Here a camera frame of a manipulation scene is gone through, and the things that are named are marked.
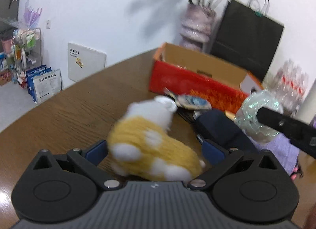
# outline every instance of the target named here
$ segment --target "plastic bag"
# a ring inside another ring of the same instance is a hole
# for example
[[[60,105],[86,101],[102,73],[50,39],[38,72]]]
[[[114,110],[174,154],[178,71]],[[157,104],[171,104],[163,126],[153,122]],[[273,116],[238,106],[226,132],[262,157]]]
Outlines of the plastic bag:
[[[29,1],[25,3],[25,9],[24,9],[24,23],[26,26],[30,29],[35,29],[39,23],[40,16],[42,14],[42,8],[38,8],[37,11],[35,11],[30,5]]]
[[[260,108],[267,107],[283,114],[281,103],[268,90],[254,92],[246,98],[234,118],[236,125],[258,143],[268,143],[279,133],[257,120]]]
[[[300,66],[295,66],[292,60],[288,60],[277,72],[271,93],[291,115],[302,103],[307,85],[308,74],[302,73]]]

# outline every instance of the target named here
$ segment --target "white panel box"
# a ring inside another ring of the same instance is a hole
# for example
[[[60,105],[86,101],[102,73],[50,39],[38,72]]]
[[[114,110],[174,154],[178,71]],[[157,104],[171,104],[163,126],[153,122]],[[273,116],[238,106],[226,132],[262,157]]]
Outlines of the white panel box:
[[[105,68],[106,54],[68,43],[68,77],[78,82]]]

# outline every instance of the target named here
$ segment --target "black shopping bag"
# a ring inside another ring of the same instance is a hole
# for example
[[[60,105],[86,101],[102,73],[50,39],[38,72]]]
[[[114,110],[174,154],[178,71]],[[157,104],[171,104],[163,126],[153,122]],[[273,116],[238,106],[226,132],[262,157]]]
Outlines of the black shopping bag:
[[[210,54],[243,67],[262,81],[277,50],[284,26],[231,0]]]

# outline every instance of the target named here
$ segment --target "pink container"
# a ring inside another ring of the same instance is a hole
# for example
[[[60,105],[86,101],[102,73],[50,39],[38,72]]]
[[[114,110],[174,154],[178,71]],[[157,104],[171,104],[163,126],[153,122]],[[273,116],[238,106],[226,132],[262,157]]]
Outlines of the pink container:
[[[10,54],[11,53],[11,45],[12,45],[12,39],[7,40],[7,41],[1,41],[2,42],[2,47],[3,50],[6,54]]]

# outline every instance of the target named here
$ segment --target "tile floor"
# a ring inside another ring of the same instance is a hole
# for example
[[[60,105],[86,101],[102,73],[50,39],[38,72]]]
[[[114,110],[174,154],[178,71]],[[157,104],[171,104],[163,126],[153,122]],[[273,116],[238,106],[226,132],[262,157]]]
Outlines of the tile floor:
[[[34,107],[31,95],[18,84],[0,86],[0,132]]]

